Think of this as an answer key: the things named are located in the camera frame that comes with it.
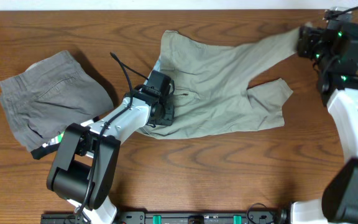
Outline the black patterned folded garment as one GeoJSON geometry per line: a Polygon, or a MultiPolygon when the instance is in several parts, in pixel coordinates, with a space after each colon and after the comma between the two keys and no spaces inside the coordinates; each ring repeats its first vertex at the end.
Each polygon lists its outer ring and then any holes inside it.
{"type": "Polygon", "coordinates": [[[40,160],[41,158],[55,152],[58,150],[58,147],[63,139],[64,132],[60,133],[58,136],[49,140],[47,143],[43,143],[39,148],[31,151],[33,159],[40,160]]]}

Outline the folded grey shorts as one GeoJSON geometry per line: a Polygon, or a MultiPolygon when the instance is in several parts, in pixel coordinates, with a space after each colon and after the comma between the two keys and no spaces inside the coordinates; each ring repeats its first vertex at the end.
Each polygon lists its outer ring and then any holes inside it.
{"type": "Polygon", "coordinates": [[[29,152],[72,123],[83,123],[113,108],[107,91],[67,50],[1,81],[0,88],[9,127],[29,152]]]}

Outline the khaki green shorts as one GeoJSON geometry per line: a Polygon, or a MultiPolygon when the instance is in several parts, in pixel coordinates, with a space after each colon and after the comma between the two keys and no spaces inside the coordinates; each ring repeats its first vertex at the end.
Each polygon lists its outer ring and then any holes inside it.
{"type": "Polygon", "coordinates": [[[254,87],[252,79],[296,52],[299,30],[235,47],[207,45],[175,30],[163,33],[154,69],[175,82],[170,126],[144,126],[155,139],[193,139],[261,131],[285,124],[282,107],[293,93],[278,78],[254,87]]]}

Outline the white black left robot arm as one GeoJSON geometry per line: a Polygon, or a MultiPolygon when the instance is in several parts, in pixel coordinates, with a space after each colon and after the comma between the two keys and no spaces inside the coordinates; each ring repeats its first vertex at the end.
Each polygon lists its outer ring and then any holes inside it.
{"type": "Polygon", "coordinates": [[[69,125],[58,145],[47,188],[75,206],[67,223],[113,223],[117,208],[109,199],[121,145],[138,129],[173,122],[171,90],[132,90],[103,119],[69,125]]]}

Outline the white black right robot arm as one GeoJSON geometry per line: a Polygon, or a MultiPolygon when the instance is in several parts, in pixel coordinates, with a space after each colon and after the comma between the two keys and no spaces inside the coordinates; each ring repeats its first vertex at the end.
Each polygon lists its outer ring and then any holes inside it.
{"type": "Polygon", "coordinates": [[[318,68],[318,90],[335,122],[345,164],[321,198],[294,202],[280,216],[285,223],[358,223],[358,24],[303,26],[296,49],[318,68]]]}

